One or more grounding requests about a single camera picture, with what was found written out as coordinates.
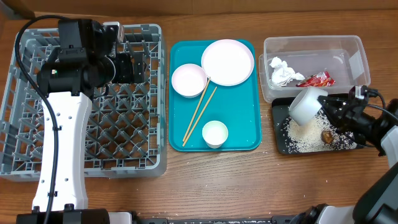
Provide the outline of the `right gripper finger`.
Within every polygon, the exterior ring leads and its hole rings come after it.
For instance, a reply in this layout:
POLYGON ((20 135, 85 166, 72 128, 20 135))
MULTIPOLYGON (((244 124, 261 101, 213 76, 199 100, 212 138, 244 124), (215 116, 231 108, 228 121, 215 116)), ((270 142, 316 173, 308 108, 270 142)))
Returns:
POLYGON ((349 95, 321 95, 317 98, 317 100, 323 108, 342 108, 345 106, 358 104, 358 102, 353 98, 350 98, 349 95))
POLYGON ((345 128, 342 122, 341 113, 334 107, 323 106, 323 111, 328 118, 330 124, 336 128, 337 133, 343 133, 345 128))

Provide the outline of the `brown food lump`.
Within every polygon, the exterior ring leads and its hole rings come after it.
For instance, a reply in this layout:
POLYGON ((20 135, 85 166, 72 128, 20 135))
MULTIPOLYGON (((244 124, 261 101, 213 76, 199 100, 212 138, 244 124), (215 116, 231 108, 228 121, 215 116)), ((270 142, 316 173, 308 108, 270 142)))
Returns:
POLYGON ((325 144, 331 144, 334 141, 333 133, 329 130, 324 130, 321 133, 321 139, 325 144))

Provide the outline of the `red snack wrapper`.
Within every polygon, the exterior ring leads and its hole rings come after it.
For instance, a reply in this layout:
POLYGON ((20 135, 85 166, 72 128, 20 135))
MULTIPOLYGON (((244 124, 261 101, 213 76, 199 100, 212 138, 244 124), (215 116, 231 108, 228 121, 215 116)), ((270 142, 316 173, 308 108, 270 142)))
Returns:
POLYGON ((309 87, 309 86, 323 87, 323 86, 332 86, 334 84, 335 84, 334 79, 332 79, 332 77, 327 71, 324 71, 307 77, 306 79, 296 84, 296 87, 309 87))

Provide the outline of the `grey bowl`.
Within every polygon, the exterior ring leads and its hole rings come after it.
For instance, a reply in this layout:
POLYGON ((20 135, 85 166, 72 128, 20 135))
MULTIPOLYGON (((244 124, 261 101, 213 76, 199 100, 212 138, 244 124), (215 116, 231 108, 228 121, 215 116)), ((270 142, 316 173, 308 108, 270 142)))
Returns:
POLYGON ((306 125, 322 108, 319 96, 328 96, 328 92, 314 86, 302 90, 289 106, 289 116, 299 125, 306 125))

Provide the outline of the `white rice pile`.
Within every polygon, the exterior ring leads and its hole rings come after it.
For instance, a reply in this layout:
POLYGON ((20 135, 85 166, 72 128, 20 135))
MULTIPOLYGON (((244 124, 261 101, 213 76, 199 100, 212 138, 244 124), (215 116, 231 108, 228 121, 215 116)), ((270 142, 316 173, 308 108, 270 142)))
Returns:
POLYGON ((290 116, 280 123, 279 151, 283 154, 305 154, 326 151, 359 149, 361 146, 351 140, 353 133, 341 135, 336 132, 323 111, 318 112, 306 125, 299 126, 290 116), (325 144, 321 133, 329 130, 334 141, 325 144))

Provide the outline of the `white shallow bowl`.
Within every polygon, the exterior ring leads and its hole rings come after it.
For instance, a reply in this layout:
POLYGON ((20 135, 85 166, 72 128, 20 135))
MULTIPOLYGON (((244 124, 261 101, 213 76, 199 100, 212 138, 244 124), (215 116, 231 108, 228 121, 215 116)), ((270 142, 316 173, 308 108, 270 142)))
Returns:
POLYGON ((194 98, 201 94, 207 81, 204 69, 192 63, 179 66, 171 77, 173 89, 186 98, 194 98))

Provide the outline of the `white tissue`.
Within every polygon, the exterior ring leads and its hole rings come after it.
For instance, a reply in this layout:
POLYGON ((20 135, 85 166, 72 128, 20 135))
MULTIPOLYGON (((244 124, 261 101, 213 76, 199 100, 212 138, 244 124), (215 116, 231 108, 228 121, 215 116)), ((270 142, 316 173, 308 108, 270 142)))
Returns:
POLYGON ((287 86, 293 80, 305 79, 301 73, 295 72, 285 60, 281 60, 279 57, 274 57, 269 65, 274 69, 271 75, 271 84, 274 86, 287 86))

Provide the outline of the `small white cup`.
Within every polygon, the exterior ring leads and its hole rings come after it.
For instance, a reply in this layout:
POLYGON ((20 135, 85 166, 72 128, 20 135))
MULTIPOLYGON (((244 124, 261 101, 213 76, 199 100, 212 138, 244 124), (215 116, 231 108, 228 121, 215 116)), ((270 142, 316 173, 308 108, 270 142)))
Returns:
POLYGON ((221 121, 209 121, 202 128, 202 137, 206 144, 217 149, 227 140, 229 135, 228 129, 221 121))

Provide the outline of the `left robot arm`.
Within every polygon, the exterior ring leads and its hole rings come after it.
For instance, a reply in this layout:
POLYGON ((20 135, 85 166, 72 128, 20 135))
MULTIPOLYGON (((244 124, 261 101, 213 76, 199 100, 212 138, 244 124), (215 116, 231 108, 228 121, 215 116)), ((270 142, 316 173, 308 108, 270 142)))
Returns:
POLYGON ((137 223, 134 212, 88 208, 85 140, 94 92, 109 83, 141 83, 144 65, 117 51, 124 39, 118 22, 58 16, 60 45, 35 78, 26 75, 42 100, 44 143, 32 211, 18 223, 137 223))

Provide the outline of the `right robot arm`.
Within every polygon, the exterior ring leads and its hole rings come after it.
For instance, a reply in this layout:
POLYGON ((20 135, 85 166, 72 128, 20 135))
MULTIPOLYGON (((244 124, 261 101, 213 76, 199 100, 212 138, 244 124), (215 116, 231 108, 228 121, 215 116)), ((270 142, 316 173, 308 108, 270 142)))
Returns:
POLYGON ((338 131, 349 131, 371 143, 380 156, 387 157, 389 170, 353 207, 319 204, 296 215, 292 223, 397 223, 397 100, 380 108, 380 117, 364 112, 369 94, 337 98, 328 95, 299 94, 289 108, 298 124, 305 124, 323 110, 338 131))

